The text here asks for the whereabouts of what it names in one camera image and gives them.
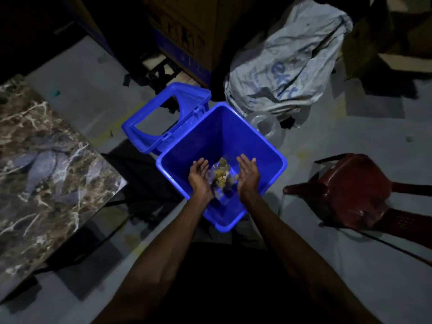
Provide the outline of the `person's left hand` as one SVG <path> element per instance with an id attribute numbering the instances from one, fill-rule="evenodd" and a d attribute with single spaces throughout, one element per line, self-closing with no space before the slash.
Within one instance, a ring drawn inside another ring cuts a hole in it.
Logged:
<path id="1" fill-rule="evenodd" d="M 192 197 L 208 203 L 213 199 L 214 193 L 210 187 L 207 175 L 188 175 L 189 184 L 192 187 Z"/>

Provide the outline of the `person's right hand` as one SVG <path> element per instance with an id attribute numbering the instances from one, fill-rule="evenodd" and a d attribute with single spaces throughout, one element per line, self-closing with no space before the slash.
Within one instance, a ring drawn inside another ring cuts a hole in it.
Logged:
<path id="1" fill-rule="evenodd" d="M 238 175 L 237 190 L 240 200 L 243 202 L 251 196 L 258 196 L 258 186 L 261 179 L 259 171 L 258 174 L 243 174 L 240 171 Z"/>

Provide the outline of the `person's right forearm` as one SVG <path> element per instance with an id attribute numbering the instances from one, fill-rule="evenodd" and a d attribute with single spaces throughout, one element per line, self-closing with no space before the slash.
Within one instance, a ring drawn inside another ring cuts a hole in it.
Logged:
<path id="1" fill-rule="evenodd" d="M 284 223 L 257 192 L 242 192 L 240 200 L 267 247 L 325 319 L 337 324 L 382 324 L 326 260 Z"/>

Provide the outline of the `person's left forearm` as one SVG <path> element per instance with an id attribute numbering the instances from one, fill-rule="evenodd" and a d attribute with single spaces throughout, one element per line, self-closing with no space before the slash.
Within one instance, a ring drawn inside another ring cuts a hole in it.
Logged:
<path id="1" fill-rule="evenodd" d="M 91 324 L 142 324 L 168 293 L 212 194 L 194 192 L 177 217 L 137 258 Z"/>

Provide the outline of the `clear bag of food scraps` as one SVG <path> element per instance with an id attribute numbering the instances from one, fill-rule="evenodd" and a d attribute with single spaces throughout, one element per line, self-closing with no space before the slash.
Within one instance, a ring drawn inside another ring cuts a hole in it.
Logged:
<path id="1" fill-rule="evenodd" d="M 231 169 L 224 157 L 212 165 L 207 174 L 210 188 L 216 199 L 222 199 L 237 184 L 239 175 Z"/>

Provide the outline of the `blue plastic waste bin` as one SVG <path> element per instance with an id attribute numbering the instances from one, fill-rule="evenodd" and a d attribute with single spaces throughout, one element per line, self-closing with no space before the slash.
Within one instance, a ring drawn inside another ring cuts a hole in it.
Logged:
<path id="1" fill-rule="evenodd" d="M 156 160 L 159 171 L 186 199 L 192 195 L 188 181 L 193 161 L 204 158 L 211 167 L 220 158 L 239 172 L 237 157 L 256 158 L 261 175 L 258 193 L 263 196 L 287 168 L 287 159 L 260 132 L 228 104 L 220 102 L 184 133 L 169 137 L 167 148 Z"/>

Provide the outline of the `clear plastic jar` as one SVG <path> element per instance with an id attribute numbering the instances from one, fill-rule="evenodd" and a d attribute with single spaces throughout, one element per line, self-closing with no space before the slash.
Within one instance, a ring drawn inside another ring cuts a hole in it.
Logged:
<path id="1" fill-rule="evenodd" d="M 248 114 L 245 120 L 275 148 L 279 149 L 283 145 L 284 130 L 275 115 L 265 111 L 256 111 Z"/>

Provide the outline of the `red-brown plastic chair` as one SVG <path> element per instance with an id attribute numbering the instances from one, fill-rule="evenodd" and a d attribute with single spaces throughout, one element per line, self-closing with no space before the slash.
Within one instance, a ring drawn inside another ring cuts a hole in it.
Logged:
<path id="1" fill-rule="evenodd" d="M 285 186 L 283 194 L 307 201 L 326 224 L 389 234 L 432 249 L 432 216 L 386 203 L 392 193 L 432 197 L 432 185 L 392 182 L 365 154 L 345 153 L 315 163 L 330 161 L 336 162 L 322 177 Z"/>

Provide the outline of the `white woven sack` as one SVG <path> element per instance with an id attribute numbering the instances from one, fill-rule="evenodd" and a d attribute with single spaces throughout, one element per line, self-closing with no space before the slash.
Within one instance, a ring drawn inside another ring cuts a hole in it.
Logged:
<path id="1" fill-rule="evenodd" d="M 224 80 L 226 101 L 242 116 L 263 111 L 279 121 L 322 96 L 353 29 L 349 15 L 330 4 L 294 0 L 266 37 L 234 56 Z"/>

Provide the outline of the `person's black clothing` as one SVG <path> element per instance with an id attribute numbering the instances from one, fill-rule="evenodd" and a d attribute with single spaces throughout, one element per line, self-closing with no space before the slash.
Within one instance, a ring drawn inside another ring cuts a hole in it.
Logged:
<path id="1" fill-rule="evenodd" d="M 194 242 L 152 324 L 314 324 L 316 311 L 264 250 Z"/>

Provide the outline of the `brown cardboard box blue print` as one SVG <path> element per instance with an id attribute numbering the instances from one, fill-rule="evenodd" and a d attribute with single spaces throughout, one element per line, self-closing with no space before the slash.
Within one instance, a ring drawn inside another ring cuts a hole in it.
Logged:
<path id="1" fill-rule="evenodd" d="M 147 20 L 161 51 L 206 88 L 219 63 L 220 28 L 228 0 L 143 0 Z"/>

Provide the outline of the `plain brown cardboard box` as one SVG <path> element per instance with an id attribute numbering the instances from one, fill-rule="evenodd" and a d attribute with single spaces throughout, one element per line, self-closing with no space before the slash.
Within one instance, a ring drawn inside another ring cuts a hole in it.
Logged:
<path id="1" fill-rule="evenodd" d="M 432 74 L 432 0 L 373 0 L 344 38 L 342 54 L 348 79 L 381 64 Z"/>

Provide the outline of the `blue bin lid frame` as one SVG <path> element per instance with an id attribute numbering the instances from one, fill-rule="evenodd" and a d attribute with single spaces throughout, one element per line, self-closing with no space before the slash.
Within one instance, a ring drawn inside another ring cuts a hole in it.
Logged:
<path id="1" fill-rule="evenodd" d="M 179 118 L 176 124 L 162 135 L 148 135 L 137 125 L 145 120 L 162 104 L 175 97 L 179 106 Z M 123 124 L 122 130 L 138 151 L 159 156 L 180 140 L 182 134 L 194 127 L 198 120 L 209 110 L 208 101 L 211 92 L 208 89 L 181 82 L 174 82 L 138 109 Z"/>

